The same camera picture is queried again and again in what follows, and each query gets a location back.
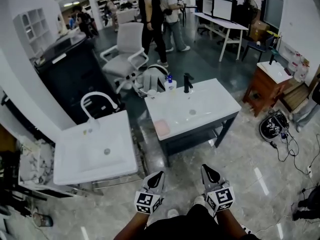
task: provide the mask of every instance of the person in gray pants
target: person in gray pants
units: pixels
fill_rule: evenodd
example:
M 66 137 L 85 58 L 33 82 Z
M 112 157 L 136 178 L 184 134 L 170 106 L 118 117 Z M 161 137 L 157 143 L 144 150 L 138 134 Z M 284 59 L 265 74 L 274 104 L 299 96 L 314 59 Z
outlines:
M 314 117 L 320 110 L 320 82 L 314 88 L 313 94 L 309 97 L 307 104 L 299 110 L 298 113 L 289 114 L 289 120 L 295 122 L 296 131 L 299 133 L 302 128 Z
M 178 4 L 178 0 L 160 0 L 160 7 L 164 13 L 165 22 L 163 39 L 165 43 L 165 51 L 172 52 L 174 47 L 171 43 L 171 35 L 175 47 L 179 52 L 185 52 L 190 50 L 190 46 L 187 46 L 182 38 L 181 25 L 179 20 L 179 9 L 184 8 L 184 4 Z

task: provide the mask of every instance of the black faucet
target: black faucet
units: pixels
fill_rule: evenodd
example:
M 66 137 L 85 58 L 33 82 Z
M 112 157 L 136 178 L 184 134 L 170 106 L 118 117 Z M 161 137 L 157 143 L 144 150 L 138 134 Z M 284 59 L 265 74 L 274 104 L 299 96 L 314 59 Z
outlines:
M 184 92 L 188 94 L 189 88 L 191 89 L 193 88 L 189 80 L 194 80 L 194 78 L 189 73 L 184 73 L 183 79 L 184 79 Z

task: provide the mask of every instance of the power strip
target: power strip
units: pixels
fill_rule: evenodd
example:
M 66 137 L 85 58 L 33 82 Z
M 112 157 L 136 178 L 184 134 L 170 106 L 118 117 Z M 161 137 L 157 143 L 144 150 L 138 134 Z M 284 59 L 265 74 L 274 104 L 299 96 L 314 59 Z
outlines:
M 309 165 L 307 168 L 306 168 L 308 174 L 309 174 L 309 177 L 312 178 L 312 171 L 311 171 L 311 165 Z

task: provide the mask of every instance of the plastic bottle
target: plastic bottle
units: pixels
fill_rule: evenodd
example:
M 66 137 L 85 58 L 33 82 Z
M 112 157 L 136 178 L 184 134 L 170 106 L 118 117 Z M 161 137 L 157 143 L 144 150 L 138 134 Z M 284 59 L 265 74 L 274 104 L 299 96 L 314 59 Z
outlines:
M 301 55 L 296 52 L 292 58 L 291 61 L 288 63 L 288 69 L 291 70 L 292 72 L 296 72 L 298 70 L 298 66 L 301 63 Z
M 301 83 L 306 79 L 306 76 L 309 71 L 309 66 L 307 64 L 302 63 L 299 67 L 297 72 L 294 74 L 294 79 Z
M 172 91 L 177 88 L 177 81 L 172 80 L 172 75 L 168 75 L 166 82 L 164 83 L 164 88 L 166 92 Z

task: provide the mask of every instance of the white cabinet shelf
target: white cabinet shelf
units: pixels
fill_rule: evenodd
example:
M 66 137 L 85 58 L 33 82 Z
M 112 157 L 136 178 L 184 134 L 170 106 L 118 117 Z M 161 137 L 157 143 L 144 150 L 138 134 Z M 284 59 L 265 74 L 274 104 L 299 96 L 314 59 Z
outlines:
M 54 42 L 42 8 L 18 15 L 13 23 L 29 59 L 39 58 Z

